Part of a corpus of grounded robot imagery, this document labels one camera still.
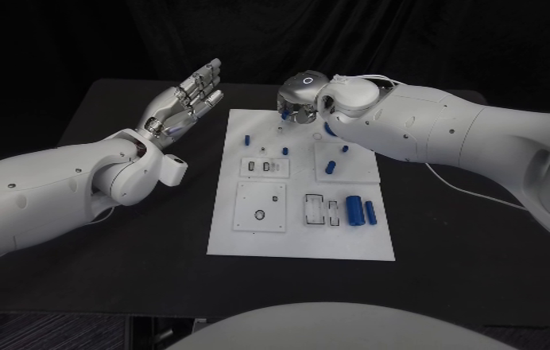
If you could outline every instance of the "black table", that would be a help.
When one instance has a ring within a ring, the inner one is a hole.
[[[171,85],[99,80],[59,145],[134,128]],[[382,156],[395,262],[206,255],[228,112],[274,109],[278,86],[220,89],[223,101],[166,151],[189,163],[181,185],[158,184],[110,221],[4,255],[0,310],[228,317],[269,305],[349,301],[458,324],[550,324],[550,233],[527,212],[452,190],[423,165]],[[481,101],[471,91],[455,93]],[[514,201],[484,177],[438,170],[456,186]]]

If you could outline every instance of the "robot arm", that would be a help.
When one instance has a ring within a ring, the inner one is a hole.
[[[0,255],[92,223],[117,205],[138,203],[158,181],[180,184],[187,164],[161,150],[223,97],[213,91],[220,65],[213,60],[160,93],[135,130],[0,161]]]
[[[482,106],[431,87],[328,81],[313,71],[281,87],[278,109],[298,123],[318,113],[347,142],[396,160],[490,177],[550,230],[550,114]]]

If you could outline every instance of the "robotic hand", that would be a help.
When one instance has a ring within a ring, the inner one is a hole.
[[[135,130],[0,161],[0,255],[97,223],[105,210],[138,203],[157,181],[180,184],[187,164],[161,150],[223,97],[213,91],[220,65],[215,59],[157,95]]]
[[[328,80],[314,71],[287,80],[278,111],[298,123],[318,113],[338,137],[386,157],[491,178],[550,230],[550,114],[482,106],[379,75]]]

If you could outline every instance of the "circular hole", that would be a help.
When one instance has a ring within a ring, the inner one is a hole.
[[[265,217],[266,217],[266,213],[259,209],[259,210],[255,212],[255,219],[256,219],[256,220],[262,220]]]

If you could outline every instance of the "black backdrop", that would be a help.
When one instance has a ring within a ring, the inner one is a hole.
[[[550,111],[550,0],[3,0],[3,148],[53,146],[99,78],[376,72]]]

